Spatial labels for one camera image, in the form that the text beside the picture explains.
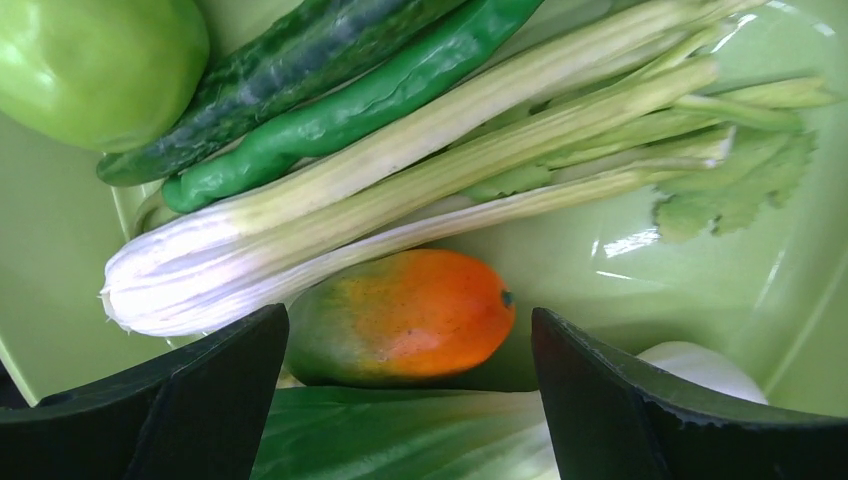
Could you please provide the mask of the orange green mango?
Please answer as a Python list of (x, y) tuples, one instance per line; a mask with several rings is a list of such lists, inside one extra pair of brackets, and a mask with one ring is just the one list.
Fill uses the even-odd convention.
[(346, 268), (288, 310), (284, 368), (306, 385), (395, 387), (466, 372), (504, 343), (516, 319), (489, 265), (413, 249)]

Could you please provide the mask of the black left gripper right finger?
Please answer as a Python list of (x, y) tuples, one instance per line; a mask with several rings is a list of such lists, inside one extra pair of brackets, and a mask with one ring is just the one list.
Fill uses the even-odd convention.
[(546, 308), (532, 350), (565, 479), (843, 479), (843, 418), (765, 406), (681, 379)]

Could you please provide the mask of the green bok choy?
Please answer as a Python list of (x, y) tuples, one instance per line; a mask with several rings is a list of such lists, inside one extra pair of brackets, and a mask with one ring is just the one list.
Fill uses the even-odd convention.
[(557, 479), (543, 415), (530, 392), (276, 392), (254, 479)]

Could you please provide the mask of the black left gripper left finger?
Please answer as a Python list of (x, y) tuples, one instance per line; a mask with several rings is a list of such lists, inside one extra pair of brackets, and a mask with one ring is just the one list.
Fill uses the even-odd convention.
[(1, 415), (5, 479), (246, 479), (288, 336), (281, 304)]

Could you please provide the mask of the green apple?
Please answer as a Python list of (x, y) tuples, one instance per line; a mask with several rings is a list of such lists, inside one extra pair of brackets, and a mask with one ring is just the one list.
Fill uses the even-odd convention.
[(1, 111), (64, 144), (127, 151), (175, 124), (209, 55), (193, 1), (4, 1)]

